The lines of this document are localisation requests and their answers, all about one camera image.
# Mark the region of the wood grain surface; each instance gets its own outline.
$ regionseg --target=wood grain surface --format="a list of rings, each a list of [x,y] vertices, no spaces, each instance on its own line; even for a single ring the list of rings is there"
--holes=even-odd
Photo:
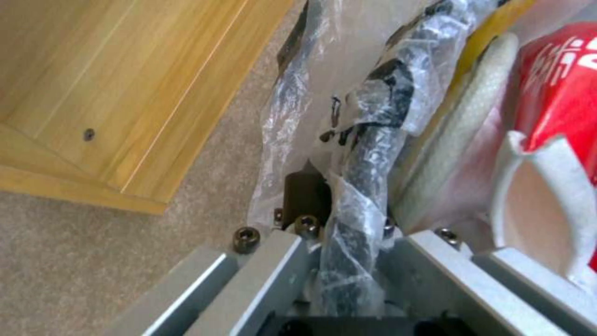
[[[2,1],[0,165],[167,203],[292,3]]]

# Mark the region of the black component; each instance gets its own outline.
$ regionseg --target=black component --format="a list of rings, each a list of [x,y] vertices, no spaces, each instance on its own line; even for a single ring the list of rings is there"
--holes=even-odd
[[[242,227],[234,232],[232,246],[236,253],[249,254],[255,251],[260,240],[261,235],[257,229],[252,227]]]
[[[454,5],[451,0],[442,0],[435,5],[431,5],[425,8],[425,16],[434,16],[436,14],[449,14],[452,13]]]
[[[288,36],[286,42],[280,49],[277,55],[278,71],[282,75],[290,61],[296,56],[301,47],[301,40],[303,39],[304,31],[307,27],[307,11],[309,10],[309,1],[305,2],[303,11],[300,13],[298,21],[294,26],[292,32]]]
[[[286,230],[298,217],[305,214],[314,216],[324,226],[330,217],[331,208],[330,186],[310,162],[307,162],[303,170],[286,176],[282,230]]]
[[[391,59],[375,68],[367,80],[383,81],[388,86],[392,103],[389,109],[382,111],[363,111],[363,114],[375,114],[375,120],[378,121],[367,124],[380,127],[401,127],[407,117],[414,94],[413,75],[408,66],[399,59]]]
[[[332,97],[332,127],[338,127],[340,121],[340,107],[342,102],[338,97]]]
[[[86,129],[83,132],[83,140],[84,141],[91,141],[96,136],[96,131],[94,129]]]
[[[469,336],[474,333],[456,318],[413,321],[405,317],[270,318],[258,336]]]
[[[334,136],[336,135],[336,132],[334,130],[329,130],[327,132],[325,132],[324,134],[319,136],[319,140],[321,140],[321,142],[328,142],[330,141]]]
[[[338,140],[338,144],[340,146],[346,146],[346,142],[348,141],[348,136],[350,135],[352,130],[353,130],[353,127],[349,127],[347,130],[342,131],[340,133],[340,140]]]

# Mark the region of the screw hole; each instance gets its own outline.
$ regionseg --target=screw hole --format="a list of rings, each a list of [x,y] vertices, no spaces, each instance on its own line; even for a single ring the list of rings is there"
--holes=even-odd
[[[313,218],[309,217],[309,216],[303,216],[300,219],[300,223],[303,225],[313,225]]]
[[[249,230],[239,233],[239,236],[242,239],[251,239],[251,238],[253,238],[253,235],[254,235],[253,232],[249,231]]]
[[[84,141],[91,141],[93,140],[93,138],[96,136],[96,131],[94,131],[93,129],[86,129],[83,132],[83,140]]]

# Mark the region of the beige carpet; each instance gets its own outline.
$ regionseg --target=beige carpet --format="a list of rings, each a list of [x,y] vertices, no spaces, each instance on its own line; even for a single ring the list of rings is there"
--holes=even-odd
[[[164,216],[0,193],[0,334],[99,334],[197,246],[229,248],[259,171],[276,53],[303,4],[295,1]]]

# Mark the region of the black bolt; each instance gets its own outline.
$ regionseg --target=black bolt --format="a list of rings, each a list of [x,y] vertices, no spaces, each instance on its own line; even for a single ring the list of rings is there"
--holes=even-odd
[[[299,216],[294,221],[294,232],[306,239],[316,239],[319,236],[319,221],[314,216]]]
[[[447,228],[439,228],[435,230],[435,234],[437,234],[441,239],[443,239],[446,243],[450,244],[451,246],[457,248],[460,244],[460,239],[456,233],[450,231]]]
[[[94,131],[93,129],[86,129],[83,132],[83,140],[84,141],[91,141],[93,140],[93,138],[96,136],[96,131]]]
[[[261,235],[257,229],[242,227],[234,232],[232,245],[237,253],[249,254],[255,251],[260,240]]]
[[[388,217],[386,218],[386,224],[383,227],[383,237],[390,238],[394,234],[394,229],[396,228],[396,222]]]

